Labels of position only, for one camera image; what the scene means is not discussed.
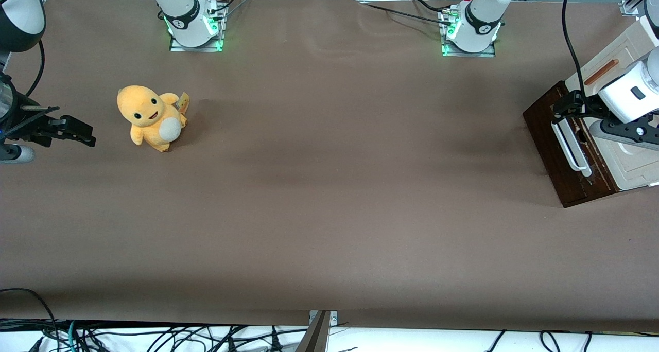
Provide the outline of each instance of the wooden base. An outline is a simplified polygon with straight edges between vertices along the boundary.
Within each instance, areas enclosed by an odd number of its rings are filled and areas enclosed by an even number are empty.
[[[581,150],[586,155],[593,175],[586,178],[581,172],[570,168],[551,128],[551,121],[554,119],[553,104],[565,94],[567,94],[565,81],[558,82],[524,112],[524,120],[527,122],[553,187],[558,193],[558,198],[563,207],[571,207],[615,194],[620,189],[616,186],[588,127],[581,119],[570,119],[568,122],[577,136]]]

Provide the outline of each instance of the yellow plush toy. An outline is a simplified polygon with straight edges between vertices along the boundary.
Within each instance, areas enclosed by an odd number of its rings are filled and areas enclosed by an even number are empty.
[[[183,92],[162,94],[141,85],[129,85],[119,90],[117,105],[124,118],[132,123],[130,138],[136,145],[142,140],[159,152],[169,150],[169,143],[181,134],[188,120],[184,117],[190,97]]]

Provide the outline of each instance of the white plush belly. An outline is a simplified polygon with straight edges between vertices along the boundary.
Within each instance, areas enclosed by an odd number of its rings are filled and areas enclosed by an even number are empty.
[[[158,133],[160,133],[160,138],[171,143],[171,141],[177,139],[179,134],[181,134],[181,122],[176,118],[165,118],[160,123]]]

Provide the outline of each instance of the white floor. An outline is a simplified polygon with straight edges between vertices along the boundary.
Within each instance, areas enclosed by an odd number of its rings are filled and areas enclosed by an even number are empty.
[[[278,331],[297,329],[299,326],[278,327]],[[166,328],[149,329],[113,329],[120,333],[139,333],[145,331],[165,331]],[[214,338],[221,339],[228,332],[228,327],[211,328]],[[250,326],[237,333],[235,338],[251,338],[270,334],[270,326]],[[490,348],[498,331],[472,330],[423,330],[423,329],[370,329],[370,328],[332,328],[327,352],[345,352],[356,347],[355,352],[484,352]],[[554,333],[562,352],[581,352],[586,335],[578,333]],[[2,352],[26,352],[42,334],[38,331],[4,331],[0,332]],[[110,352],[145,352],[158,335],[146,336],[99,336]],[[299,342],[303,333],[282,334],[280,343],[284,346]],[[184,342],[176,352],[204,352],[210,348],[210,341],[202,337],[192,339],[205,342],[205,346],[196,342]],[[171,350],[169,342],[160,349]],[[44,339],[40,352],[56,349],[53,340]],[[268,343],[257,341],[239,349],[243,352],[261,352],[267,350]],[[62,350],[68,352],[67,346]],[[659,338],[647,336],[613,336],[593,335],[588,352],[656,352],[659,350]],[[220,352],[227,352],[225,345]],[[495,352],[544,352],[537,332],[508,331],[498,343]]]

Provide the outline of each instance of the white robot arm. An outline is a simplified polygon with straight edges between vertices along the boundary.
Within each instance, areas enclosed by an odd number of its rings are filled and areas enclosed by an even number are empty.
[[[446,38],[465,51],[475,54],[487,49],[501,27],[501,17],[512,0],[471,0],[457,5],[455,29]]]
[[[23,52],[45,31],[42,0],[0,0],[0,49]]]
[[[185,47],[204,45],[217,35],[217,25],[210,24],[219,15],[214,0],[156,0],[165,15],[171,35]]]
[[[0,0],[0,51],[27,51],[39,43],[44,30],[42,0]],[[29,95],[30,91],[23,94],[16,90],[10,76],[0,71],[0,164],[22,164],[34,159],[30,146],[5,144],[7,139],[22,139],[46,148],[53,138],[73,139],[94,147],[92,127],[69,115],[59,119],[47,116],[59,107],[40,106]]]

